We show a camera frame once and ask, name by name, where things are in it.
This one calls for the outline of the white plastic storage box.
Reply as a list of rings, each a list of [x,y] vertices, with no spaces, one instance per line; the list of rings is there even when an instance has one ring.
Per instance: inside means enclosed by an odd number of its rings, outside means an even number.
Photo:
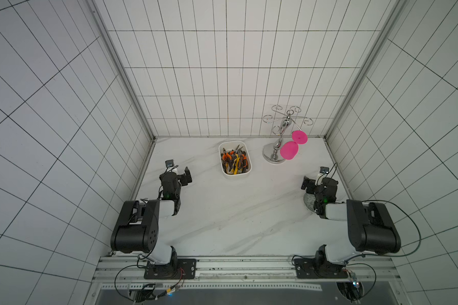
[[[228,180],[247,178],[252,171],[249,149],[243,141],[222,142],[218,148],[222,175]]]

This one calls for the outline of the yellow combination pliers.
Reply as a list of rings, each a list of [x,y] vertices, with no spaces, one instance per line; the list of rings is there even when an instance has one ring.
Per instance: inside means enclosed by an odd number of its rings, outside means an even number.
[[[234,167],[233,167],[233,175],[237,175],[239,173],[239,164],[240,164],[240,155],[234,154]]]

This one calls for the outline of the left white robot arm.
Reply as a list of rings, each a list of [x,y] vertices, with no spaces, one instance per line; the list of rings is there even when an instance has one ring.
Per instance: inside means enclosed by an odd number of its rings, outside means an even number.
[[[161,186],[156,198],[123,204],[110,240],[113,252],[135,254],[140,261],[146,261],[145,266],[139,267],[145,270],[147,279],[174,278],[182,274],[176,249],[159,241],[159,222],[178,215],[181,188],[192,183],[192,175],[189,168],[180,174],[169,160],[159,178]]]

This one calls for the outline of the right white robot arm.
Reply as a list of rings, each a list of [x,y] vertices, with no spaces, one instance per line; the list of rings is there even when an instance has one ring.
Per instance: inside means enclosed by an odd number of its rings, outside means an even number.
[[[366,254],[395,254],[401,249],[401,238],[383,203],[337,202],[337,188],[335,179],[304,177],[301,189],[306,207],[320,219],[346,224],[347,231],[339,241],[320,246],[313,258],[294,258],[298,278],[344,279],[350,260]]]

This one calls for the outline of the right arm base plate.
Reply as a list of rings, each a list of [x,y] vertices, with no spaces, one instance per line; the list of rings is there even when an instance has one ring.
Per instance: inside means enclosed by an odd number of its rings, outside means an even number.
[[[291,259],[291,264],[295,268],[298,279],[341,280],[349,277],[342,265],[329,263],[326,259],[294,255]]]

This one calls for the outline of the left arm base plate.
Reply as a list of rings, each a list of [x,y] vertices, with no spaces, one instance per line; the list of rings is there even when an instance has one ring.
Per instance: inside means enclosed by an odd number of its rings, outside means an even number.
[[[148,266],[145,270],[144,279],[175,280],[181,278],[182,280],[191,280],[195,278],[196,270],[196,259],[176,259],[169,264]]]

